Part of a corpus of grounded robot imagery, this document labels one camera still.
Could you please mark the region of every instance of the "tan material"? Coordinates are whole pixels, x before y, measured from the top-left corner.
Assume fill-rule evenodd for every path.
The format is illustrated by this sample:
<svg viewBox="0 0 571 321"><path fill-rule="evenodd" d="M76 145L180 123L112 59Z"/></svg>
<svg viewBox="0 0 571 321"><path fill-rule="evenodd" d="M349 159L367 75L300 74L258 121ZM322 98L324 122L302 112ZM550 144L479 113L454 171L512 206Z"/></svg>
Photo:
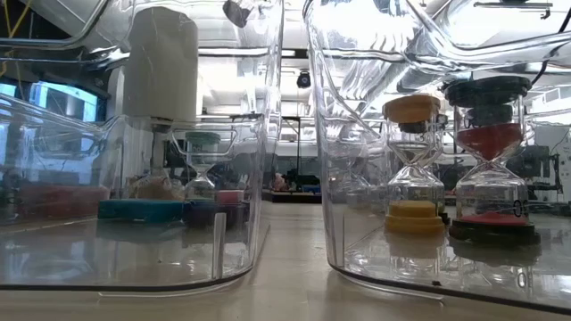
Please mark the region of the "tan material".
<svg viewBox="0 0 571 321"><path fill-rule="evenodd" d="M434 235L444 231L436 216L436 205L429 201L396 201L389 204L385 229L393 233Z"/></svg>
<svg viewBox="0 0 571 321"><path fill-rule="evenodd" d="M385 104L385 118L395 123L414 123L429 120L440 109L440 101L429 95L410 95Z"/></svg>
<svg viewBox="0 0 571 321"><path fill-rule="evenodd" d="M434 218L436 205L431 201L393 201L389 212L399 218Z"/></svg>

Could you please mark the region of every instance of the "hourglass cap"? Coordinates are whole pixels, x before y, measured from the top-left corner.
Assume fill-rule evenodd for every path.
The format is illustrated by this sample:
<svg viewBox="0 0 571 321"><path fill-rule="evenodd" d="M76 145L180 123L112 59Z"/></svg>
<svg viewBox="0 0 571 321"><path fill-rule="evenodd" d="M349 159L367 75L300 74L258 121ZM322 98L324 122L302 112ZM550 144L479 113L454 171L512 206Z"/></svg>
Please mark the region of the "hourglass cap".
<svg viewBox="0 0 571 321"><path fill-rule="evenodd" d="M395 123L429 120L440 109L440 100L430 95L408 95L385 104L385 118Z"/></svg>
<svg viewBox="0 0 571 321"><path fill-rule="evenodd" d="M519 96L526 96L531 87L528 78L498 76L450 85L444 95L450 105L475 108L513 102Z"/></svg>

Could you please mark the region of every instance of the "red hourglass base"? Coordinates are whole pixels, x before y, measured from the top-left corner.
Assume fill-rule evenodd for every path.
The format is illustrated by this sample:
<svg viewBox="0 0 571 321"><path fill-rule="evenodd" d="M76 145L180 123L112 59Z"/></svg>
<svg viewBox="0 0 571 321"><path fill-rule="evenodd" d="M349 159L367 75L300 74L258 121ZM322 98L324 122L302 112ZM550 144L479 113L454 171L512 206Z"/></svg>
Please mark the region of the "red hourglass base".
<svg viewBox="0 0 571 321"><path fill-rule="evenodd" d="M535 226L526 225L491 225L467 222L454 219L449 229L450 237L459 241L510 247L518 245L535 245L541 237L535 232Z"/></svg>

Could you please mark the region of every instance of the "pink object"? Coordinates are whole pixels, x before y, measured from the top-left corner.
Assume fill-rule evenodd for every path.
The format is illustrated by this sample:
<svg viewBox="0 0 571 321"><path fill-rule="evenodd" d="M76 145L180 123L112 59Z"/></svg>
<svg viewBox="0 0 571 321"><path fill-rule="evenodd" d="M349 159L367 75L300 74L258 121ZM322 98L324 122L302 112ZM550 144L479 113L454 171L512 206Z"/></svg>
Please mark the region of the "pink object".
<svg viewBox="0 0 571 321"><path fill-rule="evenodd" d="M218 191L216 201L220 204L237 204L244 200L244 191Z"/></svg>
<svg viewBox="0 0 571 321"><path fill-rule="evenodd" d="M19 192L24 220L97 215L99 201L109 199L100 186L25 185Z"/></svg>
<svg viewBox="0 0 571 321"><path fill-rule="evenodd" d="M513 215L500 214L494 211L488 211L484 214L470 215L462 217L464 222L482 223L501 226L524 226L527 225L525 218L518 218Z"/></svg>

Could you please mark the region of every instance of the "yellow hourglass base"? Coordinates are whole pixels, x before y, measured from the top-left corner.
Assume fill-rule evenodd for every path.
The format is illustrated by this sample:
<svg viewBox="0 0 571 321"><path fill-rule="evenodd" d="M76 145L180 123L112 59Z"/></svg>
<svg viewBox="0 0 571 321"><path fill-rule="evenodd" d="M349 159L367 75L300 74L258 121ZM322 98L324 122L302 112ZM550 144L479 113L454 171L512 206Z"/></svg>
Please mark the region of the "yellow hourglass base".
<svg viewBox="0 0 571 321"><path fill-rule="evenodd" d="M429 201L395 201L389 205L385 229L392 233L435 235L444 231L436 216L436 205Z"/></svg>

